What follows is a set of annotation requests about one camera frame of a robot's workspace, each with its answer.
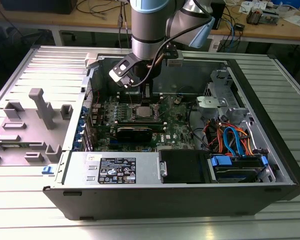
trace slotted aluminum surface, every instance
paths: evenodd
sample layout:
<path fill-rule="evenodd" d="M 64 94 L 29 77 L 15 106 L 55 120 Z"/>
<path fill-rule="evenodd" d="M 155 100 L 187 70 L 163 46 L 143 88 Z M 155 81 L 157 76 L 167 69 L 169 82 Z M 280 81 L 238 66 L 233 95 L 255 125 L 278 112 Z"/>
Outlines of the slotted aluminum surface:
<path fill-rule="evenodd" d="M 46 85 L 55 86 L 47 88 L 45 94 L 56 107 L 61 102 L 71 101 L 69 95 L 80 90 L 80 82 L 86 74 L 86 53 L 94 51 L 96 48 L 78 47 L 41 47 L 34 50 L 16 70 L 14 77 L 18 79 L 17 84 L 6 89 L 6 96 L 22 100 L 30 86 Z M 184 53 L 186 57 L 200 55 L 210 59 L 223 54 Z M 275 60 L 265 55 L 225 54 L 224 57 L 237 60 L 300 165 L 300 87 Z M 0 101 L 0 107 L 5 105 L 3 101 Z M 45 240 L 51 237 L 107 240 L 300 239 L 300 196 L 291 201 L 273 203 L 255 216 L 70 221 L 42 193 L 42 186 L 48 186 L 54 177 L 43 177 L 41 171 L 42 168 L 37 166 L 0 167 L 0 239 L 16 236 L 18 239 L 35 237 Z M 134 207 L 128 202 L 126 206 Z"/>

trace warning label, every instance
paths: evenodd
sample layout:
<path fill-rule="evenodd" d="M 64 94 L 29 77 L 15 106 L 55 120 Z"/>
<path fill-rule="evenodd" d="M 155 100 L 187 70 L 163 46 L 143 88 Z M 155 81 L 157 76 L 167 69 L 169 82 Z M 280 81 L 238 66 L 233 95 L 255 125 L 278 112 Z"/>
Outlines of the warning label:
<path fill-rule="evenodd" d="M 136 158 L 101 158 L 100 184 L 135 184 L 136 179 Z"/>

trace black cable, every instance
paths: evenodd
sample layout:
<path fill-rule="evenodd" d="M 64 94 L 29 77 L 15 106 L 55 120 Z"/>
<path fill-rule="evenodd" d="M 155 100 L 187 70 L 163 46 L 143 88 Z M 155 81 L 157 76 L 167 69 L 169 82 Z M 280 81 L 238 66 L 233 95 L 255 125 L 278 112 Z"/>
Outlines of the black cable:
<path fill-rule="evenodd" d="M 133 87 L 133 88 L 134 88 L 134 87 L 139 87 L 141 84 L 143 84 L 143 83 L 149 78 L 149 76 L 150 76 L 152 70 L 154 69 L 155 63 L 156 63 L 156 61 L 157 61 L 157 58 L 159 57 L 159 54 L 160 54 L 161 50 L 162 50 L 169 42 L 171 42 L 172 40 L 174 40 L 174 39 L 176 39 L 176 38 L 182 36 L 183 34 L 189 33 L 189 32 L 191 32 L 191 31 L 193 31 L 193 30 L 195 30 L 195 29 L 197 29 L 197 28 L 202 27 L 203 25 L 206 25 L 206 24 L 210 23 L 210 21 L 211 21 L 211 19 L 212 19 L 211 15 L 210 15 L 203 7 L 202 7 L 202 11 L 205 12 L 205 13 L 208 15 L 208 19 L 207 19 L 206 21 L 204 21 L 203 23 L 200 23 L 200 24 L 198 24 L 198 25 L 196 25 L 196 26 L 193 26 L 193 27 L 190 27 L 190 28 L 188 28 L 188 29 L 186 29 L 186 30 L 183 30 L 183 31 L 177 33 L 176 35 L 174 35 L 174 36 L 168 38 L 168 39 L 167 39 L 167 40 L 159 47 L 159 49 L 157 50 L 157 52 L 156 52 L 156 54 L 155 54 L 155 57 L 153 58 L 153 61 L 152 61 L 152 64 L 151 64 L 151 68 L 150 68 L 150 70 L 148 71 L 148 73 L 147 73 L 147 75 L 145 76 L 145 78 L 144 78 L 141 82 L 139 82 L 138 84 L 131 85 L 131 87 Z"/>
<path fill-rule="evenodd" d="M 80 9 L 79 9 L 79 6 L 80 6 L 81 4 L 83 4 L 84 2 L 86 2 L 86 1 L 87 1 L 87 0 L 82 0 L 81 2 L 79 2 L 79 3 L 75 6 L 75 9 L 78 10 L 79 12 L 81 12 L 81 13 L 84 13 L 84 14 L 100 14 L 100 13 L 104 13 L 104 12 L 110 11 L 110 10 L 112 10 L 112 9 L 120 8 L 120 6 L 114 6 L 114 7 L 111 7 L 111 8 L 109 8 L 109 9 L 102 10 L 102 11 L 93 11 L 93 10 L 91 10 L 91 11 L 83 11 L 83 10 L 80 10 Z"/>
<path fill-rule="evenodd" d="M 122 7 L 123 7 L 123 3 L 120 3 L 120 13 L 118 16 L 118 27 L 119 27 L 119 33 L 118 33 L 118 40 L 119 40 L 119 47 L 122 49 L 122 45 L 121 45 L 121 28 L 122 28 Z"/>
<path fill-rule="evenodd" d="M 189 127 L 189 129 L 190 129 L 190 132 L 193 134 L 193 136 L 195 137 L 195 138 L 197 138 L 206 148 L 207 148 L 207 150 L 210 152 L 210 149 L 208 148 L 208 145 L 205 143 L 205 141 L 203 141 L 200 137 L 198 137 L 198 135 L 196 135 L 195 133 L 194 133 L 194 131 L 195 130 L 197 130 L 198 128 L 196 128 L 195 130 L 193 130 L 192 129 L 192 127 L 191 127 L 191 124 L 190 124 L 190 115 L 191 115 L 191 112 L 192 112 L 192 108 L 194 107 L 194 105 L 195 105 L 196 103 L 194 102 L 193 104 L 191 104 L 191 106 L 190 106 L 190 110 L 189 110 L 189 113 L 188 113 L 188 116 L 187 116 L 187 118 L 188 118 L 188 127 Z"/>
<path fill-rule="evenodd" d="M 28 40 L 25 38 L 25 36 L 19 31 L 19 29 L 16 28 L 16 26 L 3 14 L 3 12 L 1 10 L 0 10 L 0 14 L 21 35 L 22 39 L 27 41 L 28 44 L 31 44 L 30 42 L 28 42 Z"/>
<path fill-rule="evenodd" d="M 187 86 L 180 87 L 175 93 L 180 94 L 181 89 L 185 89 L 185 88 L 190 88 L 190 89 L 194 90 L 194 92 L 197 92 L 197 90 L 193 86 L 187 85 Z"/>
<path fill-rule="evenodd" d="M 222 15 L 225 15 L 225 16 L 228 16 L 229 18 L 230 18 L 230 22 L 231 22 L 231 24 L 232 24 L 232 27 L 233 27 L 233 31 L 234 31 L 234 35 L 236 35 L 236 32 L 235 32 L 235 25 L 236 25 L 236 20 L 231 16 L 231 13 L 230 13 L 230 11 L 229 11 L 229 8 L 227 7 L 227 6 L 225 6 L 225 9 L 227 10 L 227 12 L 229 13 L 229 14 L 226 14 L 226 13 L 223 13 Z M 223 48 L 223 51 L 225 51 L 230 45 L 231 45 L 231 42 L 226 46 L 226 44 L 227 44 L 227 41 L 228 41 L 228 39 L 229 39 L 229 37 L 232 35 L 232 30 L 231 29 L 229 29 L 230 30 L 230 33 L 229 33 L 229 35 L 227 36 L 227 38 L 226 38 L 226 40 L 221 44 L 221 47 L 217 50 L 217 52 L 220 52 L 221 50 L 222 50 L 222 48 Z"/>
<path fill-rule="evenodd" d="M 127 26 L 126 5 L 123 5 L 123 16 L 124 16 L 124 24 L 125 24 L 125 32 L 126 32 L 126 42 L 128 43 L 128 49 L 129 49 L 130 43 L 129 43 L 129 32 Z"/>

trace paper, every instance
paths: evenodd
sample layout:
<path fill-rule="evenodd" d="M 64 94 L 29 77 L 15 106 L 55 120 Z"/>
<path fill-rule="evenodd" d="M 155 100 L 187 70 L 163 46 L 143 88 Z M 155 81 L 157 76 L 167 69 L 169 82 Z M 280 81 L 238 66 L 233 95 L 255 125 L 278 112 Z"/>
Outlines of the paper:
<path fill-rule="evenodd" d="M 241 3 L 239 13 L 248 14 L 251 8 L 266 10 L 266 2 L 252 2 L 252 1 L 243 1 Z"/>
<path fill-rule="evenodd" d="M 286 20 L 289 23 L 295 24 L 300 27 L 300 16 L 298 16 L 298 15 L 290 16 L 290 17 L 284 18 L 283 20 Z"/>

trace motherboard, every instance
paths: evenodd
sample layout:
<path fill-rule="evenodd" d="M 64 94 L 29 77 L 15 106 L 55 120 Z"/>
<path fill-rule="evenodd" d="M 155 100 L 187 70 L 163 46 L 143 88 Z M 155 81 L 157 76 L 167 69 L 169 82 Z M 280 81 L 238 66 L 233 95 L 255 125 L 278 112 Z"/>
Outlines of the motherboard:
<path fill-rule="evenodd" d="M 157 152 L 194 149 L 187 126 L 188 102 L 182 96 L 158 96 L 142 102 L 135 96 L 109 96 L 95 103 L 92 126 L 96 152 Z"/>

